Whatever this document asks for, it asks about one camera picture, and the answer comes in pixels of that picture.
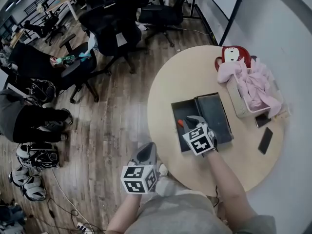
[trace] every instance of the gray shirt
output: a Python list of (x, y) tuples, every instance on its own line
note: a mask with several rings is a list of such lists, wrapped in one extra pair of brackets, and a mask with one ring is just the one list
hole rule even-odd
[(0, 132), (13, 142), (16, 119), (24, 107), (23, 96), (5, 89), (0, 92)]
[[(157, 197), (139, 210), (138, 219), (126, 234), (231, 234), (213, 213), (211, 202), (202, 195), (186, 194)], [(275, 234), (272, 216), (249, 219), (237, 234)]]

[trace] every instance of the black stand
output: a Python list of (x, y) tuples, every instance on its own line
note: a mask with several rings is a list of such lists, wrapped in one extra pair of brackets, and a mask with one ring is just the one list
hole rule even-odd
[[(229, 31), (230, 31), (230, 28), (234, 22), (234, 19), (237, 15), (237, 12), (238, 12), (238, 9), (239, 9), (239, 6), (240, 6), (240, 3), (242, 2), (242, 0), (236, 0), (236, 3), (234, 5), (234, 8), (233, 8), (233, 11), (232, 11), (232, 14), (230, 16), (230, 18), (228, 18), (224, 12), (222, 11), (222, 9), (218, 6), (218, 4), (212, 0), (215, 5), (221, 10), (221, 12), (223, 13), (223, 15), (226, 17), (226, 19), (229, 21), (228, 22), (228, 25), (226, 26), (225, 28), (225, 31), (223, 33), (223, 36), (221, 38), (221, 41), (220, 43), (218, 43), (215, 39), (215, 36), (211, 30), (211, 27), (209, 26), (208, 22), (206, 21), (204, 15), (201, 13), (201, 10), (199, 9), (198, 5), (195, 4), (195, 0), (192, 0), (192, 5), (191, 5), (191, 13), (189, 16), (184, 16), (184, 18), (192, 18), (192, 19), (201, 19), (204, 26), (205, 26), (205, 29), (206, 29), (206, 32), (208, 33), (208, 36), (210, 38), (210, 40), (213, 42), (214, 45), (218, 45), (218, 46), (222, 46), (224, 41), (225, 41), (225, 38), (226, 36), (228, 35)], [(194, 9), (196, 10), (196, 12), (198, 13), (199, 17), (194, 17), (193, 14), (194, 14)]]

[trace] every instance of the plastic container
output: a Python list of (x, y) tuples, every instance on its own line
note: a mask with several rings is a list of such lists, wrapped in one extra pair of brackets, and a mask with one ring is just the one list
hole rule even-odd
[[(277, 99), (279, 102), (283, 104), (282, 94), (280, 90), (278, 89), (276, 81), (271, 72), (270, 72), (270, 77), (269, 77), (269, 84), (270, 84), (269, 95), (274, 97), (275, 99)], [(234, 106), (237, 117), (243, 118), (243, 117), (247, 117), (251, 115), (256, 117), (270, 110), (270, 107), (266, 105), (265, 103), (263, 103), (263, 105), (261, 105), (257, 109), (253, 109), (253, 110), (250, 109), (250, 107), (248, 106), (246, 102), (245, 97), (242, 96), (241, 86), (238, 84), (236, 75), (231, 76), (231, 78), (228, 80), (226, 84), (226, 87), (229, 91), (232, 104)]]

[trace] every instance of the human arm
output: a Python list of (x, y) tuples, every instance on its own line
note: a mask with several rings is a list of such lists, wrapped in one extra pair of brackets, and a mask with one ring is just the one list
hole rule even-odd
[(128, 194), (110, 221), (106, 234), (122, 234), (137, 219), (142, 195)]
[(222, 197), (229, 226), (233, 231), (237, 231), (244, 222), (257, 213), (250, 206), (242, 184), (220, 153), (212, 151), (205, 158)]

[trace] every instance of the red bag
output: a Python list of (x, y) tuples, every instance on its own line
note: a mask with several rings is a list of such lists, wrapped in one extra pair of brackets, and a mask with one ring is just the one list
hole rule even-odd
[(250, 68), (252, 57), (245, 48), (241, 46), (224, 46), (222, 47), (222, 57), (217, 57), (214, 61), (215, 69), (217, 71), (219, 70), (218, 60), (221, 60), (222, 63), (224, 63), (230, 61), (239, 61), (243, 57), (245, 58), (244, 62), (247, 68)]

